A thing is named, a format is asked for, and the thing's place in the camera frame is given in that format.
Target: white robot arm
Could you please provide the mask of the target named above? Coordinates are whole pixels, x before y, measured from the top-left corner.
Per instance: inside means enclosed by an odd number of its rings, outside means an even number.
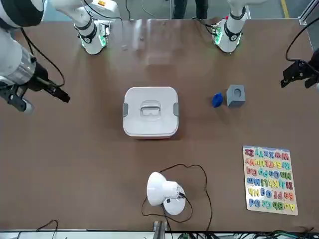
[[[246,5],[260,4],[267,0],[228,0],[230,13],[227,19],[222,19],[213,25],[213,42],[223,52],[233,52],[240,41],[242,29],[247,20]]]
[[[82,46],[90,55],[96,55],[106,47],[110,25],[105,21],[93,20],[84,8],[81,0],[49,0],[51,5],[61,13],[67,15],[74,22],[79,31]]]
[[[42,0],[0,1],[0,96],[25,113],[33,109],[23,97],[28,89],[45,90],[64,102],[70,100],[58,85],[48,79],[47,70],[36,58],[11,38],[10,30],[38,25],[42,16]]]
[[[94,21],[81,0],[50,0],[53,7],[69,16],[79,32],[82,45],[91,54],[98,54],[105,46],[109,24]],[[64,102],[70,97],[60,86],[48,79],[48,72],[35,56],[12,39],[10,31],[41,23],[43,0],[0,0],[0,96],[19,111],[30,113],[33,106],[24,98],[28,89],[45,90]]]

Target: gray cube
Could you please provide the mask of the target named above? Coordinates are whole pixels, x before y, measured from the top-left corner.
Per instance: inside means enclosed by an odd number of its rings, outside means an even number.
[[[240,107],[245,103],[245,88],[243,85],[230,85],[227,92],[227,106]]]

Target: white lunch box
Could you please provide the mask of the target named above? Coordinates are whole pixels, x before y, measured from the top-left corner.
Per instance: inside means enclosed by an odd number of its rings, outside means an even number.
[[[170,138],[178,129],[178,97],[172,87],[133,87],[124,98],[123,129],[135,138]]]

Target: table surface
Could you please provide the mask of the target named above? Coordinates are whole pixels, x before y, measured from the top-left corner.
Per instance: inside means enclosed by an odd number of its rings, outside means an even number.
[[[0,101],[0,228],[35,229],[51,219],[60,229],[151,230],[159,217],[143,217],[149,175],[177,163],[207,172],[212,231],[319,229],[318,93],[303,82],[281,89],[289,66],[285,50],[298,20],[248,20],[242,42],[222,53],[198,22],[137,20],[112,28],[109,48],[85,53],[72,23],[29,28],[33,42],[66,77],[69,104],[46,92],[28,92],[35,105],[26,116]],[[307,34],[291,55],[309,59]],[[58,73],[39,57],[58,82]],[[243,84],[246,103],[214,109],[210,99],[230,84]],[[180,124],[169,140],[135,140],[122,128],[130,87],[171,86],[178,92]],[[291,151],[298,216],[246,209],[243,145]],[[193,216],[173,230],[205,230],[209,203],[199,169],[164,174],[181,184]],[[145,207],[145,213],[162,213]],[[176,217],[185,219],[189,207]]]

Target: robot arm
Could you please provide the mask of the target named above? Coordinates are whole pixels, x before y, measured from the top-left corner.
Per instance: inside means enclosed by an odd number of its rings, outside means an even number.
[[[297,60],[286,70],[284,70],[284,79],[280,82],[281,87],[286,87],[289,83],[297,80],[307,79],[305,87],[309,88],[319,82],[319,49],[317,49],[311,60],[306,64],[302,60]]]
[[[247,20],[246,5],[261,4],[267,0],[228,0],[230,13],[213,25],[213,42],[223,52],[233,52],[240,41],[242,29]]]
[[[0,96],[21,112],[33,107],[24,94],[28,89],[45,90],[64,102],[69,96],[48,79],[48,72],[36,58],[11,38],[10,30],[35,26],[43,16],[42,0],[0,1]]]
[[[72,19],[87,53],[96,55],[106,47],[109,24],[99,20],[94,21],[84,8],[86,4],[81,0],[50,0],[50,3],[57,11]]]

